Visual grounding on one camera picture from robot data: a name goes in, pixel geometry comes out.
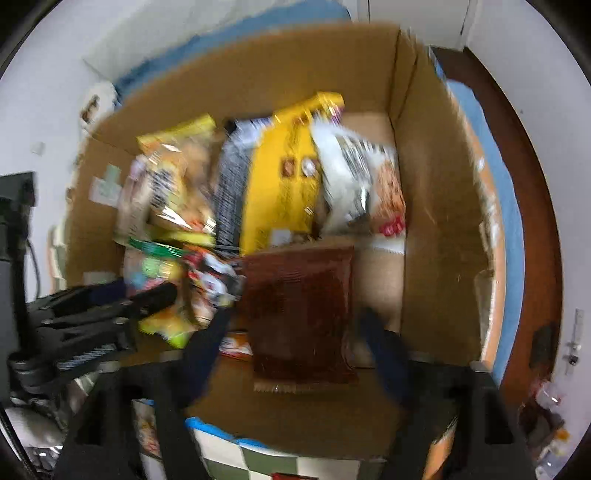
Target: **white door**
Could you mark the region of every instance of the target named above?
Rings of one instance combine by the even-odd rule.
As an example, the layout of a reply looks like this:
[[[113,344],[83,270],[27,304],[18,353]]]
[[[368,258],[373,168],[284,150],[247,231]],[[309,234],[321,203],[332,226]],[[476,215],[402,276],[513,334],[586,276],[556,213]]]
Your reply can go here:
[[[369,0],[369,20],[391,21],[425,44],[456,48],[470,0]]]

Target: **sticker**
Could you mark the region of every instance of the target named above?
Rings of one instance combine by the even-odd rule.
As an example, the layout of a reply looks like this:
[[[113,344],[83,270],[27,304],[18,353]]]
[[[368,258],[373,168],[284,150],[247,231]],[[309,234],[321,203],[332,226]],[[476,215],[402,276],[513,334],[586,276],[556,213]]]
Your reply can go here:
[[[84,272],[84,285],[110,283],[117,279],[113,272]]]
[[[112,164],[107,165],[104,178],[95,177],[92,181],[89,195],[90,200],[101,205],[116,208],[122,189],[118,183],[120,175],[120,168]]]

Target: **white wall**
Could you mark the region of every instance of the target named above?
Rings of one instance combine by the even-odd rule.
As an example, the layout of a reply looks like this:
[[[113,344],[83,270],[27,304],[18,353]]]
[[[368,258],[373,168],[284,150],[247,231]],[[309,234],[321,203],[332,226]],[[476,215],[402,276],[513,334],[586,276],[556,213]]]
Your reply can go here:
[[[78,112],[88,89],[99,80],[82,62],[82,54],[121,15],[144,2],[64,0],[33,30],[0,79],[0,175],[37,172],[31,242],[44,294],[50,288],[47,231],[63,216],[65,188],[79,142]],[[41,157],[31,152],[36,142],[46,145]],[[33,298],[30,265],[27,291]]]
[[[467,46],[512,103],[540,159],[556,213],[563,318],[554,380],[572,448],[591,421],[591,327],[580,364],[564,375],[576,308],[591,317],[591,86],[550,24],[525,0],[480,0]]]

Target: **cardboard box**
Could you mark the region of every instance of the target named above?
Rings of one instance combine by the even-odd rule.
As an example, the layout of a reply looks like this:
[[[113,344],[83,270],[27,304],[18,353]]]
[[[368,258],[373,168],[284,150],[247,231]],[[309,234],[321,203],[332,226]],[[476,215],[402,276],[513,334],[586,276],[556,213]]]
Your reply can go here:
[[[89,196],[108,165],[121,169],[123,181],[139,153],[137,135],[203,113],[218,122],[260,116],[320,90],[341,93],[344,123],[372,140],[395,141],[400,157],[406,253],[360,250],[358,301],[374,305],[392,328],[400,323],[415,350],[453,364],[492,364],[504,300],[494,185],[485,178],[487,169],[477,168],[477,142],[428,52],[396,25],[266,34],[217,50],[130,97],[97,128],[83,156],[69,216],[68,284],[82,283],[90,272],[120,269],[123,249],[111,240],[116,210]],[[163,342],[148,338],[143,344],[135,361],[156,358]],[[301,455],[362,459],[387,453],[401,412],[385,398],[373,370],[360,371],[359,384],[346,391],[301,396],[254,393],[251,377],[243,364],[222,359],[209,394],[189,413]]]

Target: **brown floor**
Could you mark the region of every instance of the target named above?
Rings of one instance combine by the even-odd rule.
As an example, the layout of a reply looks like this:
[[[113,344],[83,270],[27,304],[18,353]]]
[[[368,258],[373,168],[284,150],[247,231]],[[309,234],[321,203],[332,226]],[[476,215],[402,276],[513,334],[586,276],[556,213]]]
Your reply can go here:
[[[468,85],[482,105],[513,178],[521,211],[525,242],[524,298],[519,329],[501,385],[505,401],[518,406],[527,397],[536,376],[547,375],[553,364],[548,362],[535,371],[529,366],[534,332],[551,323],[556,327],[562,310],[562,265],[554,210],[530,139],[492,76],[468,49],[434,50],[446,76]]]

